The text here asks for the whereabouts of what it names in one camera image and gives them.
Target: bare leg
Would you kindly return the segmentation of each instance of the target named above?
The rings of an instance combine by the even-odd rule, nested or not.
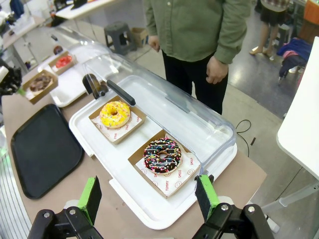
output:
[[[267,55],[272,55],[273,54],[273,41],[277,37],[278,30],[279,30],[279,26],[278,25],[273,26],[271,28],[269,44],[268,44],[268,48],[267,48],[267,52],[266,52]]]
[[[257,53],[263,52],[264,45],[266,44],[266,41],[267,41],[268,33],[269,33],[269,26],[267,23],[263,22],[263,25],[261,27],[261,32],[260,32],[260,42],[259,42],[258,48],[254,51],[250,51],[249,53],[251,55],[255,55]]]

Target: hand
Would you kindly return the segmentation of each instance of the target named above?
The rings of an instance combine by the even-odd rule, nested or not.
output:
[[[158,36],[149,36],[149,45],[153,48],[156,52],[160,51],[160,41]]]
[[[212,56],[207,64],[206,81],[211,84],[217,84],[225,78],[228,73],[228,64],[223,64]]]

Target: yellow icing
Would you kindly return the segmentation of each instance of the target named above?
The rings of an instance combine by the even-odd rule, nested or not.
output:
[[[130,116],[130,107],[121,101],[107,103],[100,112],[101,122],[108,128],[122,127],[129,121]]]

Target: green jacket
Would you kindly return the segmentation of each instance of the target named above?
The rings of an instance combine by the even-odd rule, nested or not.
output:
[[[194,62],[213,52],[230,64],[241,50],[250,14],[249,0],[144,0],[150,35],[161,49]]]

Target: person's left hand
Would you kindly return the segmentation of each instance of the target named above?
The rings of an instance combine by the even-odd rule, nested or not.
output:
[[[211,84],[217,84],[225,78],[228,73],[228,64],[223,64],[212,56],[207,64],[206,81]]]

